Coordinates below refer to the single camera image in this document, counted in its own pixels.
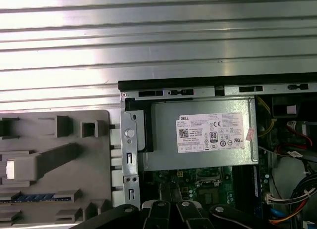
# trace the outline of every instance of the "yellow wire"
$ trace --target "yellow wire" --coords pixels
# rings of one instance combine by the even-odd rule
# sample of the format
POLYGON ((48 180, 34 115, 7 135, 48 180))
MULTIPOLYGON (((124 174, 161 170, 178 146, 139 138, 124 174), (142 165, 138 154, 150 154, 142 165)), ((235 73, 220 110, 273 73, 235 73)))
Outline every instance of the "yellow wire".
MULTIPOLYGON (((269 106, 264 102, 264 100, 259 97, 259 96, 256 96, 258 102, 263 105, 263 107, 269 112, 269 114, 271 114, 271 109, 269 108, 269 106)), ((272 131, 272 129, 274 128, 274 124, 275 124, 275 119, 272 119, 271 120, 271 124, 270 126, 268 127, 267 130, 264 130, 261 134, 258 135, 258 137, 264 137, 265 135, 269 134, 269 132, 272 131)))
POLYGON ((258 102, 260 102, 260 103, 264 106, 264 108, 271 114, 271 109, 270 109, 269 106, 264 102, 264 100, 263 100, 261 97, 259 97, 259 96, 256 96, 256 98, 257 98, 258 102))
POLYGON ((300 210, 299 210, 298 212, 296 212, 296 213, 293 213, 293 214, 289 215, 289 216, 286 217, 286 218, 283 218, 283 219, 280 219, 280 220, 270 220, 270 222, 271 222, 271 223, 280 223, 280 222, 286 221, 286 220, 292 218, 293 216, 299 214, 299 213, 302 211, 302 209, 300 209, 300 210))

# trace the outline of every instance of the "barcode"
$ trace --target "barcode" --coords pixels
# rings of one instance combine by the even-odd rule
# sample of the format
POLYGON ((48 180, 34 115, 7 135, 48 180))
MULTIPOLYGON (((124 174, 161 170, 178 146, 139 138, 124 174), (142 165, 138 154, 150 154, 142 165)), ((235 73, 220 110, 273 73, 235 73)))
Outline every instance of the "barcode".
POLYGON ((189 135, 188 135, 188 129, 180 129, 180 130, 179 130, 179 137, 180 137, 180 138, 189 137, 189 135))

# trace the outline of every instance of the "power connector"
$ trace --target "power connector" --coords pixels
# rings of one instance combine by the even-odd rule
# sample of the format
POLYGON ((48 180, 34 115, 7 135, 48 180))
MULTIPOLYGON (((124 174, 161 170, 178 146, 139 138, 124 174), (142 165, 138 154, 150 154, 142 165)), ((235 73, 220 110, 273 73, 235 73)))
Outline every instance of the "power connector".
POLYGON ((272 205, 273 202, 269 199, 270 197, 273 197, 273 194, 271 193, 265 193, 264 194, 264 201, 267 205, 272 205))

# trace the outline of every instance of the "motherboard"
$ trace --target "motherboard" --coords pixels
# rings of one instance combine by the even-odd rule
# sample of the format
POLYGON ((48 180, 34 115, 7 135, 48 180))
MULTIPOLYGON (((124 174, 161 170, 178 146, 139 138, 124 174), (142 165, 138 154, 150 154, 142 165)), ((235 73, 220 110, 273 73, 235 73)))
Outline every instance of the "motherboard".
POLYGON ((159 198, 162 183, 177 183, 183 200, 197 201, 206 210, 219 203, 235 206, 232 167, 152 171, 143 176, 143 184, 148 189, 143 195, 149 190, 153 195, 155 190, 159 198))

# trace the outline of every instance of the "white label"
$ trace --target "white label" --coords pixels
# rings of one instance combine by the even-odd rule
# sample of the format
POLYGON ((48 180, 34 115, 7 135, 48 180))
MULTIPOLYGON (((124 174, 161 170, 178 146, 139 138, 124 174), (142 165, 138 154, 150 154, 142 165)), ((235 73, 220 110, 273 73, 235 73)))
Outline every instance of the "white label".
POLYGON ((182 115, 176 130, 179 153, 244 148, 241 113, 182 115))
POLYGON ((294 157, 294 158, 300 158, 303 157, 302 154, 298 153, 297 151, 288 151, 287 152, 290 156, 294 157))

